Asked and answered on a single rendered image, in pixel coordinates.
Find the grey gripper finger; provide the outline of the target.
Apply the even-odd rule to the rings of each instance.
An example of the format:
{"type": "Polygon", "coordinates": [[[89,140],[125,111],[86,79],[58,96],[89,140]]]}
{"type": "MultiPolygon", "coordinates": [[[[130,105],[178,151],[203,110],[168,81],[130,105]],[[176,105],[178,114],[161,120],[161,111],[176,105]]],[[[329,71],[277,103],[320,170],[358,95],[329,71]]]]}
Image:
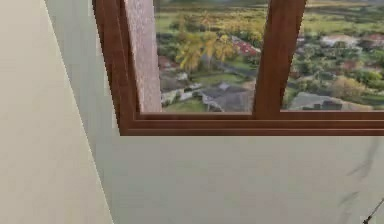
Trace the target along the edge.
{"type": "Polygon", "coordinates": [[[373,218],[373,216],[376,214],[376,212],[379,210],[383,203],[384,198],[379,201],[379,203],[374,207],[370,214],[363,220],[363,224],[369,224],[370,220],[373,218]]]}

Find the brown wooden framed window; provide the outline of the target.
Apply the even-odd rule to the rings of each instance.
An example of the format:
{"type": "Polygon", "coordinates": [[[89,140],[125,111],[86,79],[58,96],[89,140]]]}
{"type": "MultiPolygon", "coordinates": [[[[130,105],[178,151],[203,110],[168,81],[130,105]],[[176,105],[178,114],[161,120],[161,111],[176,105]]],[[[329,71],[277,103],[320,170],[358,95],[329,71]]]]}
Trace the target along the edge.
{"type": "Polygon", "coordinates": [[[119,134],[122,136],[384,136],[384,112],[283,111],[306,0],[269,3],[252,113],[143,113],[131,17],[124,0],[92,0],[119,134]]]}

